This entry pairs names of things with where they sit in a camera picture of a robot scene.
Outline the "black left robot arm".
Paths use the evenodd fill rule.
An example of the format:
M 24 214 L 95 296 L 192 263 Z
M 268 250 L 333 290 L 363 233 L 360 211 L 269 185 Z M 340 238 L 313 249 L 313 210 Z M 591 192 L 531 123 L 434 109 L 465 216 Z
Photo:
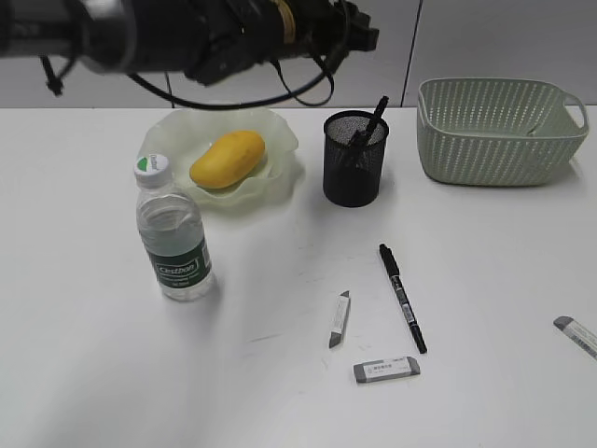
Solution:
M 336 71 L 379 30 L 343 1 L 4 1 L 1 56 L 58 56 L 101 74 L 180 72 L 202 86 L 270 60 L 320 56 Z

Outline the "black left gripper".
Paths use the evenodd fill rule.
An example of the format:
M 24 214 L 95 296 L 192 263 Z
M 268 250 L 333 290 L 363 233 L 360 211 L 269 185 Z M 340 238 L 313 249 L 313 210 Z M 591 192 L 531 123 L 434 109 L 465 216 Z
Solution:
M 283 24 L 282 42 L 272 51 L 276 58 L 377 48 L 379 30 L 371 26 L 371 17 L 350 1 L 276 1 L 274 5 Z

